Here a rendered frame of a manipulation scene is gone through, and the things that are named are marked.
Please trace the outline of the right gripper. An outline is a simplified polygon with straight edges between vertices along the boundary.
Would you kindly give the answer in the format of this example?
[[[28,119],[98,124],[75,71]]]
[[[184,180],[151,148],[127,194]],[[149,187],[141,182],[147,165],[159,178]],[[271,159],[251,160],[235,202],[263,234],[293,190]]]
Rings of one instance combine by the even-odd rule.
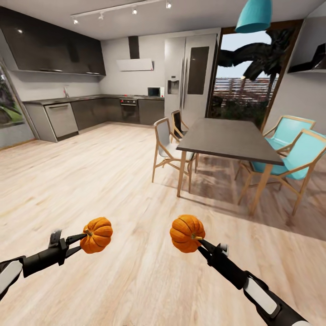
[[[222,248],[214,246],[204,239],[199,242],[202,246],[198,247],[198,251],[207,259],[207,264],[213,266],[229,281],[238,266],[222,253]]]

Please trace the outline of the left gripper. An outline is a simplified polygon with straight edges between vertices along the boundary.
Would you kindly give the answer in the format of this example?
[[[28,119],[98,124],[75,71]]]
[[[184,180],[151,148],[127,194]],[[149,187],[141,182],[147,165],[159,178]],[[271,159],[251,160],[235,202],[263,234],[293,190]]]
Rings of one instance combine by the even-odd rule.
[[[82,233],[74,236],[69,236],[66,240],[65,238],[62,238],[58,241],[57,246],[40,251],[38,253],[40,260],[40,270],[50,267],[56,263],[58,263],[59,266],[63,265],[65,259],[69,258],[71,255],[81,249],[80,246],[70,249],[69,245],[83,239],[86,236],[86,233]]]

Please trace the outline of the pumpkin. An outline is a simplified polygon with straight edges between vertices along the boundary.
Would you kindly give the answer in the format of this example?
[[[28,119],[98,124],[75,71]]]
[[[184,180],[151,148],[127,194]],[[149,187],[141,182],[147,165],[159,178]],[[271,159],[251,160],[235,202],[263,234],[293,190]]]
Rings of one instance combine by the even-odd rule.
[[[199,240],[205,238],[203,224],[193,215],[180,215],[170,229],[173,246],[183,253],[195,252],[202,246]]]
[[[113,229],[111,222],[105,217],[99,217],[90,221],[83,229],[87,236],[80,240],[80,247],[87,254],[101,252],[111,242]]]

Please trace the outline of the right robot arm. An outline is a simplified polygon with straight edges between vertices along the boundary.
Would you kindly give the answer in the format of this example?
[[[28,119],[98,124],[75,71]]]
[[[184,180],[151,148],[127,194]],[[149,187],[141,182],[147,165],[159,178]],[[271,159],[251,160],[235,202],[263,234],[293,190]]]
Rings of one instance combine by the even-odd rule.
[[[228,258],[228,244],[219,243],[214,246],[204,239],[199,242],[202,246],[198,247],[198,251],[207,259],[207,264],[213,266],[238,290],[244,290],[244,295],[256,305],[257,313],[268,326],[312,326],[285,301],[270,291],[264,281],[233,263]]]

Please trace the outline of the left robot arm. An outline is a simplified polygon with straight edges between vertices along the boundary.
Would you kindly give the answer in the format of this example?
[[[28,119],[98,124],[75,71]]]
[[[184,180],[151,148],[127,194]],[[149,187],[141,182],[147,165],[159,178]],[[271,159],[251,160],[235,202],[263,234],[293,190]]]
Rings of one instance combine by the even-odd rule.
[[[83,239],[86,233],[60,238],[61,228],[54,228],[51,231],[48,249],[30,257],[20,256],[11,260],[0,262],[0,300],[8,292],[9,287],[19,279],[20,272],[23,271],[24,278],[50,267],[56,263],[59,266],[64,264],[65,259],[81,249],[80,246],[70,249],[69,245]]]

